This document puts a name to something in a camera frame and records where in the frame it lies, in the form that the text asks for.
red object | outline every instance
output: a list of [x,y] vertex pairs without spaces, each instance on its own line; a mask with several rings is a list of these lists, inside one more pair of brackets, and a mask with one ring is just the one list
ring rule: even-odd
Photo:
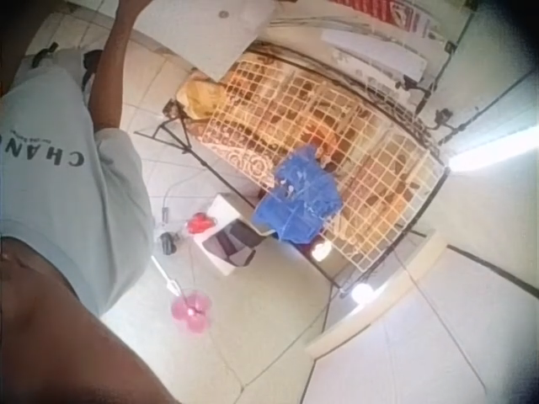
[[208,312],[211,308],[210,298],[199,291],[181,295],[172,304],[172,315],[187,329],[201,334],[210,326]]
[[430,19],[427,13],[406,2],[398,0],[329,0],[332,3],[351,7],[384,23],[394,25],[407,32],[419,32],[420,20]]
[[201,234],[215,225],[215,221],[206,213],[197,213],[187,223],[187,231],[189,234]]

fluorescent light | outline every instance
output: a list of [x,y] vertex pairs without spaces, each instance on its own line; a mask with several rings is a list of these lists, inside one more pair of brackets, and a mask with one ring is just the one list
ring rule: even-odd
[[328,257],[329,253],[331,252],[331,250],[333,250],[333,248],[333,244],[328,240],[324,242],[319,242],[318,244],[315,244],[314,248],[311,251],[311,255],[316,261],[321,262]]
[[372,289],[372,286],[369,284],[357,284],[352,289],[352,299],[359,305],[359,306],[366,306],[369,303],[371,303],[378,294]]
[[449,161],[454,172],[472,171],[518,156],[539,147],[539,126],[514,133],[465,151]]

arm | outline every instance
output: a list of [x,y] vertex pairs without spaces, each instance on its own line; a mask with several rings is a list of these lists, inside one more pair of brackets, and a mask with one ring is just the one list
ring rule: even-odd
[[88,104],[94,132],[120,127],[127,44],[136,19],[151,1],[120,0],[115,23],[93,80]]

white wall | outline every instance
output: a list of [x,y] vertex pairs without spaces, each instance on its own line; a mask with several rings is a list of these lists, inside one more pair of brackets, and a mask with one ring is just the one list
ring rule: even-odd
[[451,251],[420,287],[482,382],[415,290],[318,360],[303,404],[508,402],[537,369],[537,300]]
[[536,160],[530,152],[476,172],[452,174],[418,230],[435,228],[450,244],[538,286]]

metal bed frame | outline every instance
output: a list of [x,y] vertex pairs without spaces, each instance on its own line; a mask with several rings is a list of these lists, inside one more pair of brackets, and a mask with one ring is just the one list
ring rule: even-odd
[[[231,183],[227,181],[226,178],[224,178],[215,168],[213,168],[208,162],[201,157],[194,149],[193,145],[191,143],[191,139],[189,137],[189,132],[187,131],[187,127],[185,124],[186,120],[191,120],[187,116],[187,114],[184,112],[184,110],[181,108],[181,105],[179,105],[179,116],[176,118],[171,118],[168,120],[165,120],[161,124],[157,126],[155,131],[151,135],[144,134],[140,131],[135,131],[135,134],[138,136],[145,137],[147,139],[150,139],[152,141],[156,141],[158,143],[162,143],[166,146],[171,146],[174,148],[177,148],[183,152],[183,154],[190,154],[203,168],[207,169],[212,175],[214,175],[219,181],[221,181],[223,184],[225,184],[234,194],[236,194],[239,198],[241,198],[243,201],[245,201],[249,206],[255,208],[256,206],[253,204],[252,201],[250,201],[248,198],[245,197],[236,187],[234,187]],[[182,126],[182,130],[184,132],[184,139],[181,139],[178,135],[176,135],[170,128],[169,125],[172,124],[175,121],[179,121],[179,123]],[[157,135],[160,131],[163,131],[167,133],[173,140],[171,141],[164,141],[162,139],[158,139]],[[415,224],[421,217],[421,215],[426,211],[426,209],[430,206],[430,203],[435,198],[435,196],[440,191],[442,185],[446,181],[447,177],[449,176],[450,170],[446,169],[441,176],[438,184],[434,187],[432,192],[427,197],[424,204],[421,206],[421,208],[418,210],[415,217],[402,229],[401,233],[398,235],[398,237],[393,241],[393,243],[386,249],[386,251],[371,265],[370,268],[368,268],[367,271],[360,274],[359,277],[352,282],[352,284],[344,288],[343,285],[336,282],[333,278],[331,278],[326,272],[316,263],[314,260],[310,259],[306,254],[302,254],[311,264],[312,266],[337,290],[340,291],[341,295],[347,295],[353,288],[353,286],[359,282],[361,282],[363,279],[368,278],[376,269],[382,264],[382,262],[387,258],[387,256],[395,249],[395,247],[402,241],[402,239],[414,228]]]

